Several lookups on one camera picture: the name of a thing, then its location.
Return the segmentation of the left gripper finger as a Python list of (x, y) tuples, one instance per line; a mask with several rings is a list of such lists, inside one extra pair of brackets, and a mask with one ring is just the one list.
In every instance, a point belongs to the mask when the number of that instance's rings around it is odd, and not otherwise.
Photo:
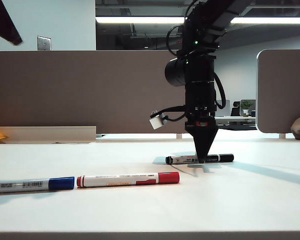
[(6, 7), (0, 0), (0, 37), (10, 42), (14, 46), (23, 43), (23, 40), (17, 31)]

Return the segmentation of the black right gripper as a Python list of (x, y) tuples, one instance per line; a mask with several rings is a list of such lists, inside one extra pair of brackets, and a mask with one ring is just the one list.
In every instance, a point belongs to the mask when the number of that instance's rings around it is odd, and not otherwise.
[(192, 135), (199, 163), (205, 163), (218, 132), (215, 125), (214, 82), (190, 82), (185, 85), (185, 130)]

